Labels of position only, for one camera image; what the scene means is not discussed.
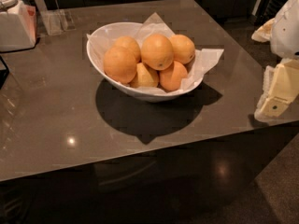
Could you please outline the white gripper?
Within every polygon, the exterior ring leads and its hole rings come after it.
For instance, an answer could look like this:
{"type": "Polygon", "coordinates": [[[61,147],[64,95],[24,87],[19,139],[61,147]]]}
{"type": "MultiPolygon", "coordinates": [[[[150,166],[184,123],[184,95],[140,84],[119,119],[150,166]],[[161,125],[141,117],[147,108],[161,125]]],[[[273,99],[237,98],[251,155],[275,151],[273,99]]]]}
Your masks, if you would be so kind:
{"type": "Polygon", "coordinates": [[[288,0],[274,19],[260,26],[251,36],[269,42],[271,51],[282,59],[263,74],[263,94],[254,118],[270,122],[280,117],[299,95],[299,0],[288,0]]]}

